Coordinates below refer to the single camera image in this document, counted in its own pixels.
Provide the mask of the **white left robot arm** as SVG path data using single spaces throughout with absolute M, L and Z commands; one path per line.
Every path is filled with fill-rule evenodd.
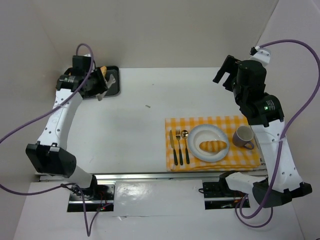
M 56 84 L 53 113 L 37 142 L 25 149 L 35 170 L 41 174 L 59 176 L 76 184 L 92 199 L 98 192 L 97 178 L 77 165 L 76 157 L 67 151 L 67 141 L 75 113 L 86 97 L 99 101 L 109 87 L 105 79 L 107 68 L 95 67 L 90 54 L 74 55 L 72 67 L 61 75 Z

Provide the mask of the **black tray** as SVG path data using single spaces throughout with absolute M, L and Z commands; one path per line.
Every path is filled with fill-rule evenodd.
M 117 66 L 106 66 L 107 68 L 107 73 L 105 76 L 105 79 L 108 81 L 110 78 L 110 75 L 113 74 L 113 76 L 116 79 L 116 83 L 114 83 L 107 91 L 106 97 L 111 97 L 111 96 L 116 96 L 120 93 L 120 70 Z M 85 78 L 85 74 L 83 73 L 82 75 L 76 75 L 74 74 L 74 70 L 72 67 L 68 68 L 63 75 L 61 75 L 58 79 L 56 88 L 66 88 L 66 89 L 71 89 L 76 90 L 78 86 L 82 83 L 82 81 Z

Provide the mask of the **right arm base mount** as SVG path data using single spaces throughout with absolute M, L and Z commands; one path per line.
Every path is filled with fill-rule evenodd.
M 230 190 L 215 178 L 203 180 L 198 192 L 204 198 L 206 210 L 234 209 L 245 196 L 245 193 Z

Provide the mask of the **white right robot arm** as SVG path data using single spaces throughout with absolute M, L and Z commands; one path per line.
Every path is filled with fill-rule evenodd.
M 213 79 L 219 83 L 224 74 L 229 74 L 223 87 L 233 93 L 235 103 L 246 117 L 268 173 L 267 178 L 258 178 L 230 171 L 221 180 L 229 190 L 252 195 L 263 208 L 285 205 L 313 191 L 295 166 L 283 132 L 286 124 L 281 103 L 265 91 L 265 67 L 270 58 L 270 52 L 259 47 L 251 49 L 248 60 L 228 55 Z

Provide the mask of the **purple mug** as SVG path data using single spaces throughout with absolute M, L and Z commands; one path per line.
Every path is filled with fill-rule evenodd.
M 245 148 L 247 150 L 253 150 L 255 145 L 252 140 L 254 133 L 248 126 L 239 126 L 233 134 L 232 143 L 239 148 Z

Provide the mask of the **aluminium front rail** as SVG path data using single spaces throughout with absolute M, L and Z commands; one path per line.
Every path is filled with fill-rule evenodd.
M 96 174 L 98 181 L 150 181 L 150 180 L 185 180 L 218 178 L 221 172 L 151 172 L 151 173 L 119 173 Z

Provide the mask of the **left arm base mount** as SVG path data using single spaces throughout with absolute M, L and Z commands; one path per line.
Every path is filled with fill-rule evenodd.
M 101 212 L 112 212 L 114 210 L 114 197 L 116 185 L 114 182 L 107 182 L 98 185 L 98 191 L 94 196 L 89 197 L 84 195 L 85 208 L 87 212 L 96 212 L 100 209 Z M 75 187 L 71 187 L 69 194 L 67 212 L 82 213 L 83 200 L 80 191 Z

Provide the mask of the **pale pointed pastry bread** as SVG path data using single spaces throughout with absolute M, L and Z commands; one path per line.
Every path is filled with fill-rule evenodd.
M 106 66 L 101 66 L 100 67 L 100 71 L 101 71 L 102 76 L 105 78 L 106 75 L 107 75 L 107 67 Z

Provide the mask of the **white plate blue rim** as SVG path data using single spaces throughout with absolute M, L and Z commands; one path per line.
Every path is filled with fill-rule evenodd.
M 200 149 L 200 144 L 206 141 L 223 141 L 226 143 L 226 148 L 218 153 L 206 152 Z M 195 158 L 208 163 L 222 160 L 230 148 L 228 136 L 219 127 L 212 124 L 195 126 L 188 134 L 187 144 L 188 150 Z

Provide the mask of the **metal tongs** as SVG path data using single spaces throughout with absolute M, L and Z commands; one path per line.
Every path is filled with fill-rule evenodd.
M 101 93 L 98 93 L 98 94 L 96 95 L 96 98 L 97 98 L 98 101 L 101 101 L 101 100 L 105 97 L 105 95 L 106 95 L 107 91 L 109 90 L 109 88 L 110 88 L 113 84 L 116 83 L 116 78 L 114 77 L 113 74 L 111 74 L 111 75 L 109 76 L 109 80 L 106 80 L 106 79 L 105 79 L 105 80 L 104 80 L 104 83 L 105 83 L 105 90 L 102 91 Z

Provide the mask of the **striped golden bread roll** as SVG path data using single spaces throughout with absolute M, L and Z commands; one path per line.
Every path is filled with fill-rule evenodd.
M 227 143 L 221 140 L 203 141 L 199 144 L 199 148 L 207 153 L 219 153 L 227 148 Z

